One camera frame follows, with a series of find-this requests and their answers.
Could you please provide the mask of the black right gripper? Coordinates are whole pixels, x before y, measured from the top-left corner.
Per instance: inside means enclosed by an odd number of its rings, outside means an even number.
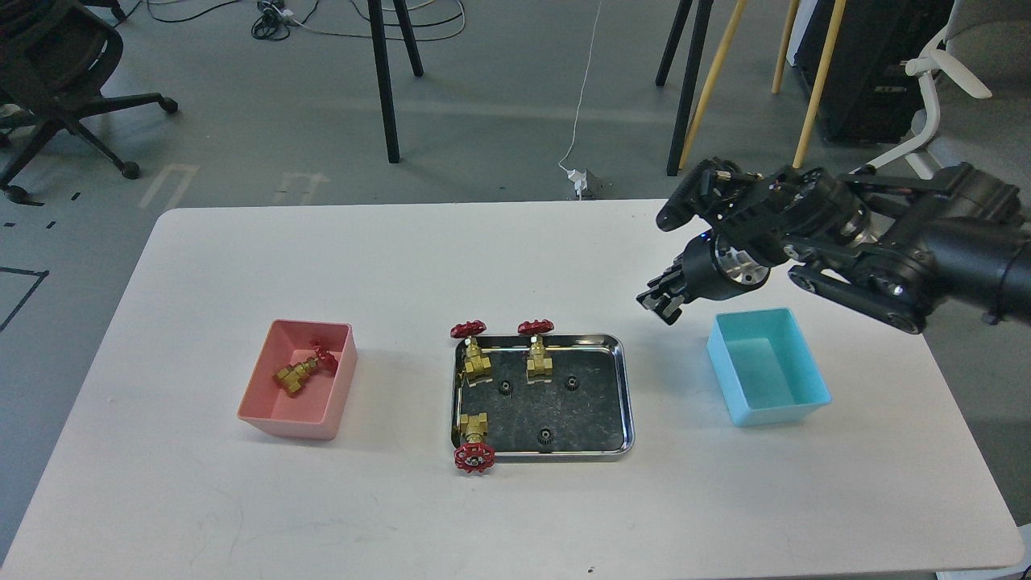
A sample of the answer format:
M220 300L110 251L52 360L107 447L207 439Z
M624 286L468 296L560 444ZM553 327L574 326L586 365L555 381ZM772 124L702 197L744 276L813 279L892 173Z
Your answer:
M637 304L665 325L677 323L681 307L699 298L730 300L761 288L771 271L744 250L730 246L719 234L693 238L675 265L678 269L666 269L648 280L648 289L635 297Z

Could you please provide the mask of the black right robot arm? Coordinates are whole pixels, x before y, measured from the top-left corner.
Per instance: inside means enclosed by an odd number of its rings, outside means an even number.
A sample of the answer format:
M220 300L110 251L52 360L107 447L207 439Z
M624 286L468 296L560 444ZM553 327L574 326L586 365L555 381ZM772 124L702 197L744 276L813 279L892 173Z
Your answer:
M684 305L759 289L793 261L797 287L907 334L923 333L946 300L982 308L988 325L1028 325L1029 228L1019 194L969 163L922 180L789 165L761 175L703 160L656 227L700 218L708 229L636 299L673 325Z

